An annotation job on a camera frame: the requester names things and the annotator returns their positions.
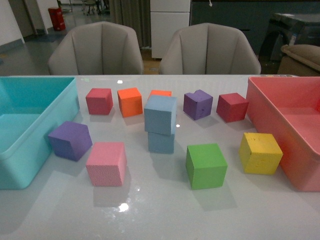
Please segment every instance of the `block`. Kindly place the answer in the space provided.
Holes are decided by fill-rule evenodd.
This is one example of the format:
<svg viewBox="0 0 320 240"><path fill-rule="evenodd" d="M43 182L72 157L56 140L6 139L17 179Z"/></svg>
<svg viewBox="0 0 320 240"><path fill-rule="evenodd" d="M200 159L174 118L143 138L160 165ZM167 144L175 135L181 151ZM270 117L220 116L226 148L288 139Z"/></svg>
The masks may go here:
<svg viewBox="0 0 320 240"><path fill-rule="evenodd" d="M88 126L72 121L65 121L48 138L56 156L76 162L92 146Z"/></svg>
<svg viewBox="0 0 320 240"><path fill-rule="evenodd" d="M193 120L198 120L211 114L213 97L202 90L186 93L183 100L183 111Z"/></svg>
<svg viewBox="0 0 320 240"><path fill-rule="evenodd" d="M245 119L249 102L237 92L219 95L216 113L226 122Z"/></svg>
<svg viewBox="0 0 320 240"><path fill-rule="evenodd" d="M127 168L125 144L96 142L85 167L93 186L122 186Z"/></svg>
<svg viewBox="0 0 320 240"><path fill-rule="evenodd" d="M171 136L176 133L177 98L151 95L144 107L144 130Z"/></svg>
<svg viewBox="0 0 320 240"><path fill-rule="evenodd" d="M151 95L159 95L159 96L167 96L167 97L171 97L172 92L171 91L164 91L164 90L151 90L148 100L150 98Z"/></svg>
<svg viewBox="0 0 320 240"><path fill-rule="evenodd" d="M245 132L238 152L246 174L272 175L283 156L276 139L269 133Z"/></svg>
<svg viewBox="0 0 320 240"><path fill-rule="evenodd" d="M148 150L152 153L173 154L175 151L175 134L163 135L148 132Z"/></svg>
<svg viewBox="0 0 320 240"><path fill-rule="evenodd" d="M185 165L192 190L221 187L228 168L217 143L188 145Z"/></svg>
<svg viewBox="0 0 320 240"><path fill-rule="evenodd" d="M136 87L117 91L121 114L124 118L143 113L142 96Z"/></svg>
<svg viewBox="0 0 320 240"><path fill-rule="evenodd" d="M108 115L114 106L110 88L92 88L85 100L91 115Z"/></svg>

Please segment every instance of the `gray chair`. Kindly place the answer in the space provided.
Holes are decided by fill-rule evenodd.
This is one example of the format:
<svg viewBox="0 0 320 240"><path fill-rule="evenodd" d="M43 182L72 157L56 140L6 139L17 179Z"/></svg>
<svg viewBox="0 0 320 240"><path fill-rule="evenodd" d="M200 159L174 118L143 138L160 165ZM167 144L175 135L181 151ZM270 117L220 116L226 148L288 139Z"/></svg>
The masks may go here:
<svg viewBox="0 0 320 240"><path fill-rule="evenodd" d="M130 27L96 22L73 28L48 60L51 75L141 75L144 64Z"/></svg>
<svg viewBox="0 0 320 240"><path fill-rule="evenodd" d="M261 65L238 29L201 23L176 31L160 62L161 75L258 75Z"/></svg>

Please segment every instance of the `red storage box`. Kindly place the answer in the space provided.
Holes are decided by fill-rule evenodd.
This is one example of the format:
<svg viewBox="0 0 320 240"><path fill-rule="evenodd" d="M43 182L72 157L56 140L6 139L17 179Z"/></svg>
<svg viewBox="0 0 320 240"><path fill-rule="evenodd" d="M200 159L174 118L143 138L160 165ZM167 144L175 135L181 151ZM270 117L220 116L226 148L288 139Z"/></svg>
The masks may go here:
<svg viewBox="0 0 320 240"><path fill-rule="evenodd" d="M320 192L320 77L250 77L247 115L273 134L284 173L300 191Z"/></svg>
<svg viewBox="0 0 320 240"><path fill-rule="evenodd" d="M55 31L62 31L66 29L64 17L62 15L61 7L51 7L48 9L53 29Z"/></svg>

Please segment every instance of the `gray curtain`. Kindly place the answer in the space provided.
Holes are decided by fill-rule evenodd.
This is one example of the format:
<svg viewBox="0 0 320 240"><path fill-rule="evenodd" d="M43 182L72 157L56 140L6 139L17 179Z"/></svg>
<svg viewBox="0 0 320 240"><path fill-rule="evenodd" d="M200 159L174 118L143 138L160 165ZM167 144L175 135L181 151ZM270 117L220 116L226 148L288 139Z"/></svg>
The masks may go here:
<svg viewBox="0 0 320 240"><path fill-rule="evenodd" d="M135 30L140 48L151 47L150 0L109 0L112 22Z"/></svg>

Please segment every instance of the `white cabinet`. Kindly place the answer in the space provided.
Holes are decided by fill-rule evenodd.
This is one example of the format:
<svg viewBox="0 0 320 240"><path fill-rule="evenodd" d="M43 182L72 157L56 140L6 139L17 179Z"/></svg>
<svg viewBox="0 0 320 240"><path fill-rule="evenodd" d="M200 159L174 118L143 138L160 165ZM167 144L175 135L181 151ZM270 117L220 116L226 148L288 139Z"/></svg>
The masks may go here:
<svg viewBox="0 0 320 240"><path fill-rule="evenodd" d="M191 0L150 0L152 58L161 59L173 34L189 26Z"/></svg>

